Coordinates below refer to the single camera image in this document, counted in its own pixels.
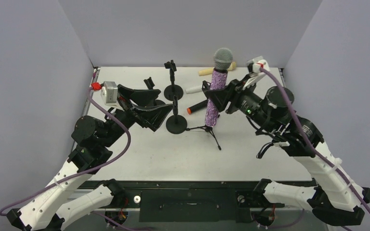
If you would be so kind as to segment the white microphone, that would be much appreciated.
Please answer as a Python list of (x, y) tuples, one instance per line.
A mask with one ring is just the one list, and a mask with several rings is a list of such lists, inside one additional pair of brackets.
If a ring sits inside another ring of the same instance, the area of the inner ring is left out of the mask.
[(186, 94), (193, 94), (193, 93), (198, 93), (202, 91), (202, 86), (193, 86), (185, 89)]

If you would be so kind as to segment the purple glitter microphone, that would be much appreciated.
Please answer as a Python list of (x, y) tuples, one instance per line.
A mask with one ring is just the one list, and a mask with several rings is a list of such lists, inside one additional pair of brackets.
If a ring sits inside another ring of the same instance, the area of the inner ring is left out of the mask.
[[(228, 48), (218, 49), (213, 57), (214, 67), (211, 78), (210, 90), (221, 90), (226, 85), (228, 68), (233, 62), (233, 54)], [(214, 127), (217, 123), (219, 111), (209, 97), (205, 115), (205, 125)]]

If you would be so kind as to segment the black round-base stand white mic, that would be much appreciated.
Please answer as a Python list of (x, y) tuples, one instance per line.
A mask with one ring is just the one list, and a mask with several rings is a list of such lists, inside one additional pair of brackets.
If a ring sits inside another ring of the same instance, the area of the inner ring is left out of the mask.
[[(151, 77), (144, 79), (144, 83), (146, 84), (147, 88), (149, 90), (152, 90), (155, 86), (153, 80)], [(164, 105), (165, 102), (159, 99), (155, 99), (154, 101), (150, 102), (147, 106), (158, 106), (158, 105)]]

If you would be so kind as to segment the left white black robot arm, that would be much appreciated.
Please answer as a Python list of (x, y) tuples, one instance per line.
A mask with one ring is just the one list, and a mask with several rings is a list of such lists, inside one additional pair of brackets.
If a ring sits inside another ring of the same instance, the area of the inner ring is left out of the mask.
[(156, 131), (173, 110), (172, 104), (153, 104), (160, 94), (158, 89), (134, 90), (104, 82), (91, 84), (89, 91), (100, 91), (104, 102), (116, 103), (119, 108), (104, 110), (104, 121), (89, 115), (76, 121), (71, 135), (76, 147), (57, 174), (44, 189), (28, 197), (23, 207), (8, 207), (6, 218), (21, 231), (62, 231), (96, 209), (123, 205), (125, 190), (114, 179), (103, 181), (77, 199), (69, 197), (101, 168), (116, 161), (109, 148), (122, 135), (130, 138), (130, 127), (138, 124)]

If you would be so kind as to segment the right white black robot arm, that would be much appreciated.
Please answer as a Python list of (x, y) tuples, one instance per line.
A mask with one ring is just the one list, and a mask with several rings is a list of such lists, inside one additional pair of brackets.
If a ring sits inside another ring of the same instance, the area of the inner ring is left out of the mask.
[(315, 186), (305, 187), (261, 179), (253, 190), (253, 201), (258, 205), (299, 207), (332, 226), (360, 225), (370, 202), (370, 188), (351, 180), (341, 166), (341, 159), (329, 151), (315, 124), (289, 109), (294, 101), (289, 89), (273, 86), (261, 98), (254, 93), (255, 86), (245, 87), (246, 82), (235, 79), (219, 87), (203, 82), (208, 109), (227, 114), (242, 112), (257, 135), (271, 138), (257, 158), (262, 158), (270, 147), (279, 147), (300, 163), (316, 182)]

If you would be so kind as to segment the black tripod shock-mount stand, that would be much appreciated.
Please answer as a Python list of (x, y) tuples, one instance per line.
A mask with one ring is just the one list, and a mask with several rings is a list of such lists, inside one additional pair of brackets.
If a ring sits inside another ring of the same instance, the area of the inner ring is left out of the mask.
[(214, 138), (214, 140), (215, 140), (215, 142), (217, 144), (218, 150), (219, 151), (222, 150), (222, 148), (221, 148), (221, 146), (220, 146), (220, 144), (219, 144), (219, 142), (218, 142), (218, 140), (217, 140), (217, 138), (216, 138), (216, 136), (215, 136), (215, 134), (213, 132), (213, 127), (209, 127), (209, 126), (204, 125), (204, 126), (198, 126), (198, 127), (193, 127), (193, 128), (186, 128), (185, 131), (191, 131), (191, 130), (196, 130), (196, 129), (203, 130), (206, 133), (210, 134)]

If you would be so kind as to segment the black microphone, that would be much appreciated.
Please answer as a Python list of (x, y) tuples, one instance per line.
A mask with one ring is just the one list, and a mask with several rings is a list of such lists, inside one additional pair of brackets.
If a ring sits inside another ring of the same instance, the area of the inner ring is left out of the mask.
[(201, 101), (201, 102), (199, 102), (199, 103), (197, 103), (197, 104), (195, 104), (191, 107), (188, 107), (186, 111), (189, 115), (191, 115), (195, 112), (198, 112), (198, 111), (201, 111), (201, 110), (205, 109), (207, 107), (207, 104), (208, 104), (208, 100), (204, 100), (204, 101)]

